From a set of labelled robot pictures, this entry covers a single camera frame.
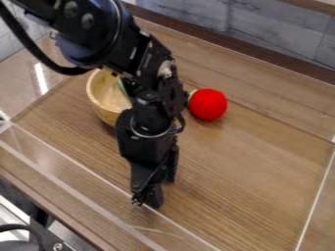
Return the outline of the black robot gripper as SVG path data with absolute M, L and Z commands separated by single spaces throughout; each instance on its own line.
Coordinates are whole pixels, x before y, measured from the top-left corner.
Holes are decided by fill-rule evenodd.
M 130 109 L 121 112 L 114 125 L 119 156 L 130 166 L 132 203 L 146 203 L 158 209 L 164 205 L 162 183 L 174 182 L 178 161 L 176 136 L 170 133 L 145 138 L 132 130 L 133 113 Z

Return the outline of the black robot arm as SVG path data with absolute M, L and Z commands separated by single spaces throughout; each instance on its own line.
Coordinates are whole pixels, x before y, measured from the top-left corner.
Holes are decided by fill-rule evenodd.
M 6 2 L 54 30 L 54 44 L 69 67 L 38 49 Z M 174 181 L 188 103 L 170 51 L 137 26 L 119 0 L 0 0 L 0 19 L 33 56 L 59 74 L 101 69 L 119 76 L 130 107 L 115 119 L 114 135 L 118 154 L 130 166 L 132 202 L 160 208 L 162 183 Z

